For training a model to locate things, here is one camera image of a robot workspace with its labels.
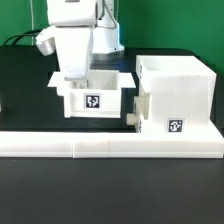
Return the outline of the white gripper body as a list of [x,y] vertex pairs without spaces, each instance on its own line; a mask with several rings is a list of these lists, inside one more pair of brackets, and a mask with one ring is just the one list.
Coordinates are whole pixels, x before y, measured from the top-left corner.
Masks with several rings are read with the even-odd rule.
[[55,44],[60,72],[65,81],[86,85],[92,53],[92,29],[56,27]]

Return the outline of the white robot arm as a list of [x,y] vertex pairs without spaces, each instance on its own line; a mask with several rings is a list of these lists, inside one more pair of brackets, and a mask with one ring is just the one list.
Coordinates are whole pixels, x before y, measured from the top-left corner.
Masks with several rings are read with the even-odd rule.
[[93,55],[121,52],[113,0],[46,0],[49,26],[36,37],[44,55],[57,53],[65,81],[87,86]]

